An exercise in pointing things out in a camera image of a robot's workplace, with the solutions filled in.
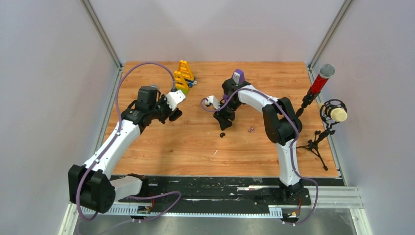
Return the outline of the black earbud charging case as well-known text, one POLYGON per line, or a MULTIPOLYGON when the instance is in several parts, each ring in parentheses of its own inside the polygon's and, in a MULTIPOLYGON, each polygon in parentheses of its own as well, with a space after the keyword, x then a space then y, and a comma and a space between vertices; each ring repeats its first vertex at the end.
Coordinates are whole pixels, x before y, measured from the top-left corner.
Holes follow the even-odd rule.
POLYGON ((169 121, 170 122, 174 122, 176 121, 178 118, 180 118, 182 116, 183 112, 179 109, 176 109, 170 116, 169 116, 169 121))

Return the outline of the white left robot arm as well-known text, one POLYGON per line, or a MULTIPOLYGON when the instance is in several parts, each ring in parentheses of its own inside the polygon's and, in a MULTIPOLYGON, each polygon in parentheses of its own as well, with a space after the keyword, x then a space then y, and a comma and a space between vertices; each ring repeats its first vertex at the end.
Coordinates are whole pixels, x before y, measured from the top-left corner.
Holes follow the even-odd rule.
POLYGON ((185 100, 180 90, 161 94, 155 86, 142 86, 137 98, 120 113, 119 121, 107 140, 82 165, 68 172, 69 200, 80 208, 106 213, 115 201, 132 196, 145 202, 150 196, 144 178, 130 174, 111 180, 115 166, 128 147, 153 120, 175 121, 182 112, 178 105, 185 100))

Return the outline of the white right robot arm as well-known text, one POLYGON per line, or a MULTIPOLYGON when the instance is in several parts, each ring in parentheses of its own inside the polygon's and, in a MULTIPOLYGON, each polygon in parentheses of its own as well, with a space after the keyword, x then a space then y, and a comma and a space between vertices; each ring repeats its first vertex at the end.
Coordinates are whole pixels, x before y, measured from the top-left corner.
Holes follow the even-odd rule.
POLYGON ((299 198, 303 190, 303 182, 298 171, 296 145, 302 123, 297 117, 290 99, 269 96, 248 82, 236 84, 231 80, 223 83, 227 94, 224 102, 215 96, 208 96, 204 107, 213 106, 214 118, 218 120, 221 130, 232 126, 236 110, 246 104, 263 116, 265 133, 275 144, 279 162, 279 181, 281 190, 279 197, 285 204, 292 204, 299 198))

